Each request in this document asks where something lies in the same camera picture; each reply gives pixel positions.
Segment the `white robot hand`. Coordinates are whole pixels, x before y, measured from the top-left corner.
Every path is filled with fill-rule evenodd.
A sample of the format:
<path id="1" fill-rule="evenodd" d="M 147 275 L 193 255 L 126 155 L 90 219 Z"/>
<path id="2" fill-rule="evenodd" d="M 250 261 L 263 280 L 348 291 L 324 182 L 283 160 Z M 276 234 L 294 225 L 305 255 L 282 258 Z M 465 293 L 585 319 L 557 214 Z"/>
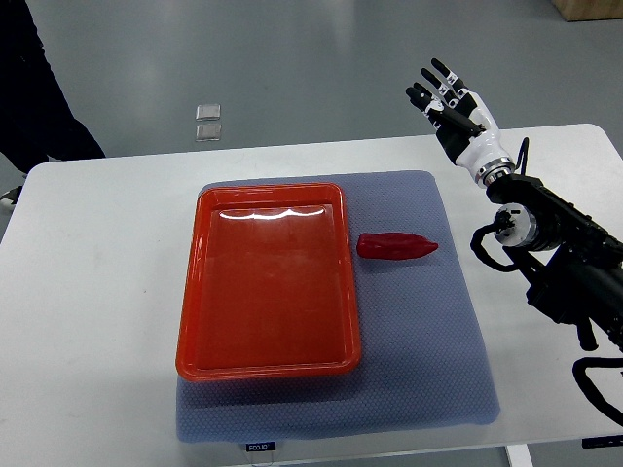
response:
<path id="1" fill-rule="evenodd" d="M 405 92 L 411 104 L 435 127 L 435 135 L 449 160 L 465 168 L 481 188 L 513 173 L 514 160 L 502 148 L 500 130 L 481 97 L 469 91 L 464 81 L 438 58 L 431 59 L 431 65 L 443 78 L 426 68 L 421 69 L 421 75 L 434 87 L 437 96 L 420 83 L 414 83 Z"/>

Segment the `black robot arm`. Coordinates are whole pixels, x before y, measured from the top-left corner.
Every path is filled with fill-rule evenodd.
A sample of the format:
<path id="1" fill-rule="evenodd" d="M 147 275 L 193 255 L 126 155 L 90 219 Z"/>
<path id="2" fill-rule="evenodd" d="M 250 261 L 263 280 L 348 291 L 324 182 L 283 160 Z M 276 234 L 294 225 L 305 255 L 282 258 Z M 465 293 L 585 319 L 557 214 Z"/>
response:
<path id="1" fill-rule="evenodd" d="M 427 87 L 407 88 L 410 102 L 430 121 L 448 159 L 499 206 L 494 220 L 472 236 L 476 257 L 500 272 L 519 271 L 530 285 L 529 305 L 575 326 L 583 349 L 596 349 L 595 327 L 620 346 L 621 241 L 527 175 L 530 141 L 512 158 L 479 94 L 439 59 L 431 65 L 421 70 Z"/>

